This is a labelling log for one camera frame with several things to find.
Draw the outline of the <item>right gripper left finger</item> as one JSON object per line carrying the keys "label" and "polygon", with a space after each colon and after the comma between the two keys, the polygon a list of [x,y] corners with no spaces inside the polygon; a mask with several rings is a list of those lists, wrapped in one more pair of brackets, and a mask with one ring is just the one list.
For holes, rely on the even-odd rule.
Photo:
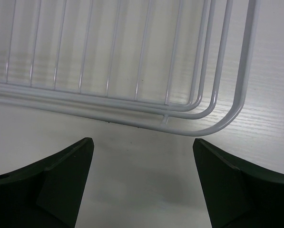
{"label": "right gripper left finger", "polygon": [[0,175],[0,228],[73,228],[94,152],[92,138]]}

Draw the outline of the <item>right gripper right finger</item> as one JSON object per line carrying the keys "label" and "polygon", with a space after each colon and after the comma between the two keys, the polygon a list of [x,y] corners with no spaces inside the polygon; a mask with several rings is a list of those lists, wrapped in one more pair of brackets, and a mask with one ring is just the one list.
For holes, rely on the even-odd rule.
{"label": "right gripper right finger", "polygon": [[284,228],[284,174],[197,138],[193,152],[214,228]]}

